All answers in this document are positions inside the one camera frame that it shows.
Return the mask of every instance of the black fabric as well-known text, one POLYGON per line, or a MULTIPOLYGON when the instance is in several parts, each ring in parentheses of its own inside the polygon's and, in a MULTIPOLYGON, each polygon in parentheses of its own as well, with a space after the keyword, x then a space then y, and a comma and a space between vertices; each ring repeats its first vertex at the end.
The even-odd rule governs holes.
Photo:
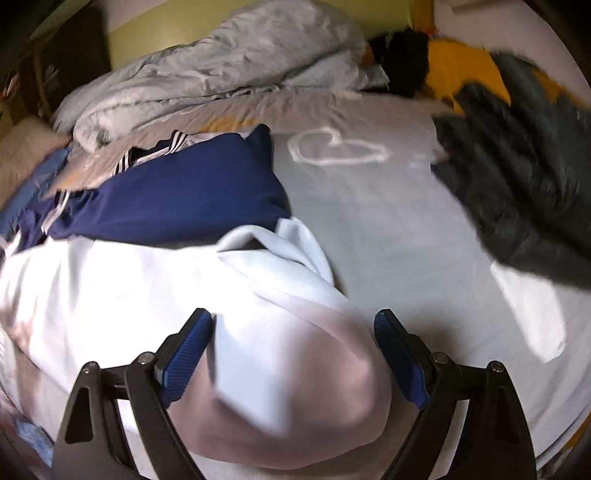
POLYGON ((370 40, 374 58, 390 80, 386 87, 370 91, 414 97, 429 72, 428 41, 427 35, 412 28, 385 33, 370 40))
POLYGON ((456 96, 466 113, 434 119, 449 159, 433 173, 466 208, 501 263, 591 287, 591 112, 548 101, 526 62, 493 56, 511 106, 479 84, 456 96))

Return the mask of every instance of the yellow pillow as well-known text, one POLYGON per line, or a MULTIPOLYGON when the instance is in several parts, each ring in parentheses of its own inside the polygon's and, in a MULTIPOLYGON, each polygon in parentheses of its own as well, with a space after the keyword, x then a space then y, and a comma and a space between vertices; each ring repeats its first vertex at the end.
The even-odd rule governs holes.
MULTIPOLYGON (((584 106, 575 95, 551 80, 544 72, 535 67, 532 69, 546 89, 550 102, 554 103, 560 94, 566 94, 575 104, 584 106)), ((497 97, 511 104, 509 92, 488 51, 454 40, 431 40, 425 94, 449 103, 457 113, 463 113, 453 97, 463 85, 470 82, 483 84, 497 97)))

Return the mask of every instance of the white heart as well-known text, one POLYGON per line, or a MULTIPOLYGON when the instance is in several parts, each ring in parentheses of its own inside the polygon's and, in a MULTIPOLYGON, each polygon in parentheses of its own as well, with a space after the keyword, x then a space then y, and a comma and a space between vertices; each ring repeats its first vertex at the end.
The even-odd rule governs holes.
POLYGON ((331 127, 316 128, 314 130, 308 130, 300 134, 294 135, 287 142, 287 148, 294 161, 299 163, 309 163, 317 166, 328 166, 328 165, 360 165, 365 163, 384 163, 390 156, 388 149, 377 143, 366 142, 365 140, 343 140, 340 132, 331 127), (308 158, 302 155, 300 151, 300 144, 302 139, 308 135, 315 134, 330 134, 329 147, 341 147, 343 145, 350 145, 353 147, 363 147, 369 150, 369 152, 360 157, 351 158, 336 158, 336 157, 324 157, 324 158, 308 158))

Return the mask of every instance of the light blue cloth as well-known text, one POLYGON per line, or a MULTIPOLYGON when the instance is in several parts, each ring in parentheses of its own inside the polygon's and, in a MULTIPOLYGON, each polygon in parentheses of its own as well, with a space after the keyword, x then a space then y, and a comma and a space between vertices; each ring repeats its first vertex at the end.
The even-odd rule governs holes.
POLYGON ((71 148, 61 148, 49 154, 31 176, 10 198, 6 207, 0 211, 0 236, 9 240, 13 234, 13 225, 31 202, 40 199, 49 189, 59 172, 66 166, 71 148))
POLYGON ((53 442, 47 433, 41 427, 25 420, 15 419, 14 424, 21 440, 37 452, 43 463, 51 466, 53 461, 53 442))

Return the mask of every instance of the gray comforter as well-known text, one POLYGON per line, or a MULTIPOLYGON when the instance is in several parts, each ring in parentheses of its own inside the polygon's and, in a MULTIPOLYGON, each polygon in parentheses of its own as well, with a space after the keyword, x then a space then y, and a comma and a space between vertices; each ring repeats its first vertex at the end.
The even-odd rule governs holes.
POLYGON ((147 55, 72 92, 54 129, 94 151, 190 105, 277 89, 363 90, 385 85, 359 67, 365 39, 342 11, 316 0, 266 0, 208 37, 147 55))

